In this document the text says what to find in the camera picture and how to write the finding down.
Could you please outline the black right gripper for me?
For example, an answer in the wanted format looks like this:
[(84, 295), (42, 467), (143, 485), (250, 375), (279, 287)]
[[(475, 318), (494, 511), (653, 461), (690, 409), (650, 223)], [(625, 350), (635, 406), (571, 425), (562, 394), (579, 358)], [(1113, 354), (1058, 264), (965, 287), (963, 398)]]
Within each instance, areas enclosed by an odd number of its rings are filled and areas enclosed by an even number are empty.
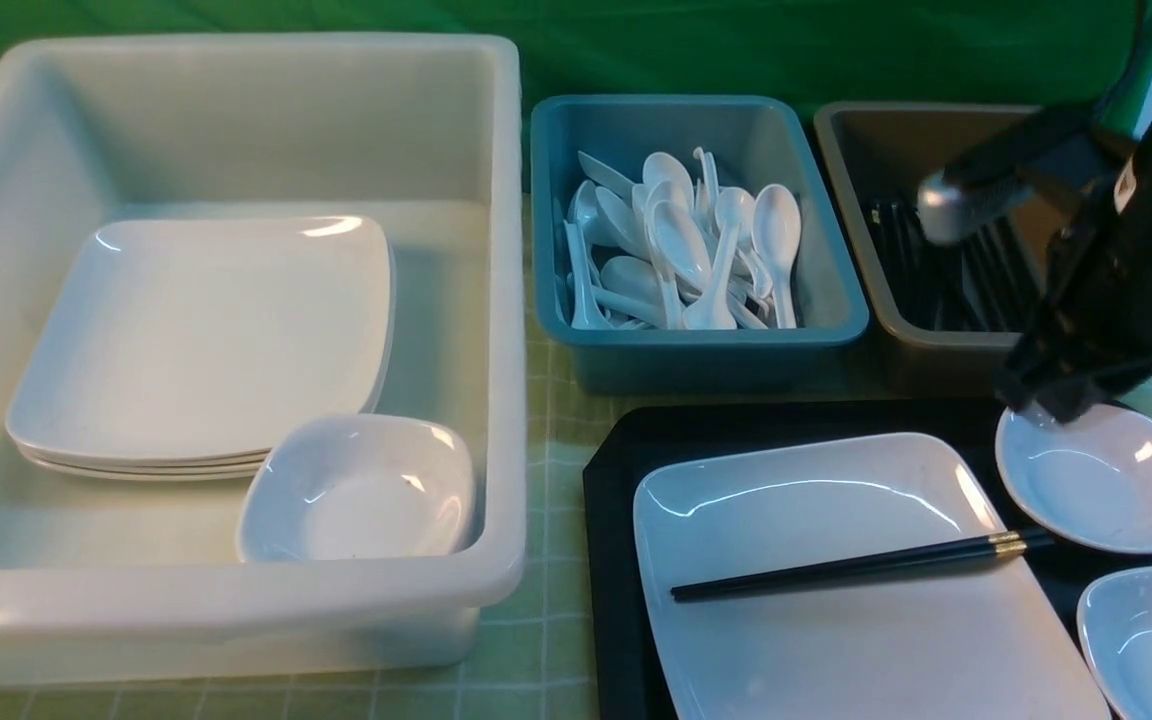
[(1152, 123), (1052, 249), (1046, 293), (995, 388), (1015, 414), (1068, 424), (1152, 377)]

